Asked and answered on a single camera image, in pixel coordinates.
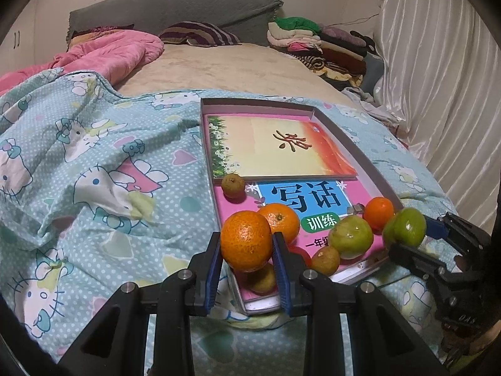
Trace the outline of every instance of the beige bed sheet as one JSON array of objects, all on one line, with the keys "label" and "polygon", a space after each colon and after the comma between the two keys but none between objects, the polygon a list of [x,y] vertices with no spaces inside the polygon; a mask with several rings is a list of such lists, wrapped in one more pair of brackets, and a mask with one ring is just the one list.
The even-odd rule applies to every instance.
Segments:
[{"label": "beige bed sheet", "polygon": [[135,70],[117,86],[125,96],[177,89],[309,97],[357,108],[300,61],[253,44],[214,48],[166,45],[157,60]]}]

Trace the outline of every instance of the metal screw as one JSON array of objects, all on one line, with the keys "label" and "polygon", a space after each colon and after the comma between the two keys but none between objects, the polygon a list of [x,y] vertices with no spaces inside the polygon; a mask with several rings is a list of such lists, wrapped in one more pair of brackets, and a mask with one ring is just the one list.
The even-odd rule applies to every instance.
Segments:
[{"label": "metal screw", "polygon": [[177,273],[177,278],[179,278],[180,280],[187,280],[192,275],[193,275],[193,273],[191,272],[191,270],[183,269],[183,270],[180,270],[179,273]]},{"label": "metal screw", "polygon": [[122,284],[120,291],[124,293],[130,293],[134,290],[134,288],[136,288],[136,283],[128,281],[127,283]]},{"label": "metal screw", "polygon": [[315,280],[318,277],[318,273],[315,270],[307,269],[302,272],[302,275],[306,277],[308,280]]},{"label": "metal screw", "polygon": [[360,284],[360,289],[364,293],[369,294],[369,293],[372,293],[376,289],[376,287],[374,287],[374,284],[369,283],[368,281],[365,281],[362,284]]}]

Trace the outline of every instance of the pink blanket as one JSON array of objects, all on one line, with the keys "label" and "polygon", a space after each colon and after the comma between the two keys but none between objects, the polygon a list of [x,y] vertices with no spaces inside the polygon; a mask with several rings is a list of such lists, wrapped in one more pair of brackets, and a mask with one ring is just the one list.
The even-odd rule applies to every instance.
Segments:
[{"label": "pink blanket", "polygon": [[146,32],[123,30],[72,47],[43,65],[32,65],[0,77],[0,96],[38,72],[62,67],[73,71],[96,71],[111,85],[124,79],[136,66],[149,64],[163,52],[163,42]]}]

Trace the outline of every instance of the white curtain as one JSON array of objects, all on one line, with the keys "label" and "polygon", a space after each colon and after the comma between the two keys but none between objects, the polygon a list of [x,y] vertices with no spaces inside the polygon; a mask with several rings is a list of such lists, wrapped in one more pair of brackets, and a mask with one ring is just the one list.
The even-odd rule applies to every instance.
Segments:
[{"label": "white curtain", "polygon": [[458,213],[492,231],[501,170],[500,51],[467,0],[385,0],[380,104]]}]

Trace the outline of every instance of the gray headboard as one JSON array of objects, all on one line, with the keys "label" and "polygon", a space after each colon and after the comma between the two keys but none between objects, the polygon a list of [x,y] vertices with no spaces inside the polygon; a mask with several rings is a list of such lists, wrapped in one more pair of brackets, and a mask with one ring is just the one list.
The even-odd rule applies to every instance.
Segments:
[{"label": "gray headboard", "polygon": [[268,22],[282,0],[104,0],[70,13],[69,43],[74,31],[134,24],[137,31],[159,35],[181,21],[203,21],[232,32],[242,42],[268,45]]}]

